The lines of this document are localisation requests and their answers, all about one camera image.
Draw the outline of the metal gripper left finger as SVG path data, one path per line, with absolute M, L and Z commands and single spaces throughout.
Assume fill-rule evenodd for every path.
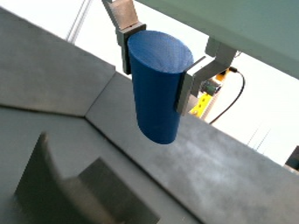
M 101 0 L 107 14 L 116 27 L 116 42 L 121 48 L 123 71 L 131 74 L 127 41 L 137 32 L 145 29 L 145 24 L 137 19 L 133 0 Z

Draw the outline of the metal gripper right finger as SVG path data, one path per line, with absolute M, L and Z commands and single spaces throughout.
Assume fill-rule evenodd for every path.
M 205 54 L 184 70 L 177 90 L 176 111 L 184 116 L 197 103 L 199 93 L 207 89 L 207 80 L 229 68 L 236 49 L 208 38 Z

